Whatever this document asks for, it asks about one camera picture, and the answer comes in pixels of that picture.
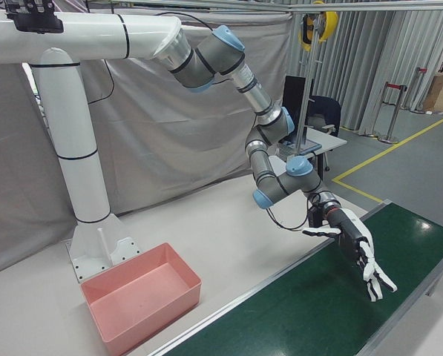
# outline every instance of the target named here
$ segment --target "conveyor belt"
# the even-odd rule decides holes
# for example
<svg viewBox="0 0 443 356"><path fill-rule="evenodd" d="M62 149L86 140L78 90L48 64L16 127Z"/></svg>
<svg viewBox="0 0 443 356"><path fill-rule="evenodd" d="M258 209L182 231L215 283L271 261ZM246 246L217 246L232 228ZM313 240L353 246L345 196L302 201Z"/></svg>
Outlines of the conveyor belt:
<svg viewBox="0 0 443 356"><path fill-rule="evenodd" d="M395 204L365 224L395 294L371 303L332 243L167 355L355 355L443 259L443 228Z"/></svg>

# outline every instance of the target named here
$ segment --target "floor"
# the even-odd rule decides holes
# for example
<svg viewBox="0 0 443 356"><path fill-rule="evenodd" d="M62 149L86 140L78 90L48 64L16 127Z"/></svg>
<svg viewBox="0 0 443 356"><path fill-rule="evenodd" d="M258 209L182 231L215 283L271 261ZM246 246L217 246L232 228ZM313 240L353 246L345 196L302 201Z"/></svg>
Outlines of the floor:
<svg viewBox="0 0 443 356"><path fill-rule="evenodd" d="M393 107L381 109L376 130L387 131ZM324 179L334 193L370 210L389 199L443 225L443 115L401 111L387 145L341 129L348 144L329 153ZM376 349L375 355L443 355L443 278Z"/></svg>

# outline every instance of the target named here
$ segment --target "robotic hand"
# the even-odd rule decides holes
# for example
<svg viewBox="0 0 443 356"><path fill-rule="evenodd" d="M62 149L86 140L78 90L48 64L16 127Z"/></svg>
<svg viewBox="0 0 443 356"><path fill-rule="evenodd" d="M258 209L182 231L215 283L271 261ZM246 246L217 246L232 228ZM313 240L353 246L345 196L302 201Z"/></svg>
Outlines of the robotic hand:
<svg viewBox="0 0 443 356"><path fill-rule="evenodd" d="M396 291L396 284L375 261L370 231L355 213L345 208L333 208L327 213L326 219L333 228L305 228L302 232L309 236L337 239L343 253L361 269L372 302L383 298L381 284L391 292Z"/></svg>

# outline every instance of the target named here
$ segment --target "white table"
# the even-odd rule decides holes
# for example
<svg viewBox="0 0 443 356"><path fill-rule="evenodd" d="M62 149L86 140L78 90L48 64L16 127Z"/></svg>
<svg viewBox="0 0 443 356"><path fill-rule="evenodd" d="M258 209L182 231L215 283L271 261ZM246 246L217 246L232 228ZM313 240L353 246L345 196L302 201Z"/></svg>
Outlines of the white table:
<svg viewBox="0 0 443 356"><path fill-rule="evenodd" d="M324 241L276 227L256 206L254 189L245 176L122 218L142 248L169 242L202 280L200 304L131 355L169 343ZM273 211L294 225L306 199L293 194ZM63 242L0 272L0 356L106 354Z"/></svg>

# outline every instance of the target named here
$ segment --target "pink plastic bin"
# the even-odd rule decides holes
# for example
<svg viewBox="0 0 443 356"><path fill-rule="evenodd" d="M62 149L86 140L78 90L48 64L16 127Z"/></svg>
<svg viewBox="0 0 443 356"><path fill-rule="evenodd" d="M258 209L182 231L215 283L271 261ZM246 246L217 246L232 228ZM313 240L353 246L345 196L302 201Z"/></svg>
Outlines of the pink plastic bin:
<svg viewBox="0 0 443 356"><path fill-rule="evenodd" d="M200 278L168 243L81 284L112 356L132 349L196 306L200 288Z"/></svg>

